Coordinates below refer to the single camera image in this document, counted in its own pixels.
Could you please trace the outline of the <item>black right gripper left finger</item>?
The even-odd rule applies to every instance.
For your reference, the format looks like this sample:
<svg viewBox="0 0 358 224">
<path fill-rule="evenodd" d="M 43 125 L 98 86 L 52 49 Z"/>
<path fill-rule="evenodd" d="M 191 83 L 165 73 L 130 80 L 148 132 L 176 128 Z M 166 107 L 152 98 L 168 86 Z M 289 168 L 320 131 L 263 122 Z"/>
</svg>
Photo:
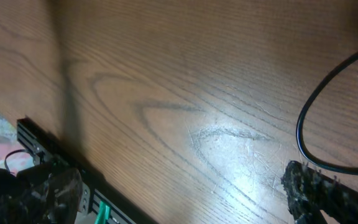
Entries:
<svg viewBox="0 0 358 224">
<path fill-rule="evenodd" d="M 76 168 L 0 169 L 0 223 L 74 223 L 83 194 Z"/>
</svg>

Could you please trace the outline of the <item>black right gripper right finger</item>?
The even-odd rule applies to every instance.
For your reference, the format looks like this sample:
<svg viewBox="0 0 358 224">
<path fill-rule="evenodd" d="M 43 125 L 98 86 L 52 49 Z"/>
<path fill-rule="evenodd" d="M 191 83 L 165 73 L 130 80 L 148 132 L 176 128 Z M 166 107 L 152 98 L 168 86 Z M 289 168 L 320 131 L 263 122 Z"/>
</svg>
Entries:
<svg viewBox="0 0 358 224">
<path fill-rule="evenodd" d="M 358 192 L 298 161 L 290 161 L 281 179 L 295 223 L 358 223 Z"/>
</svg>

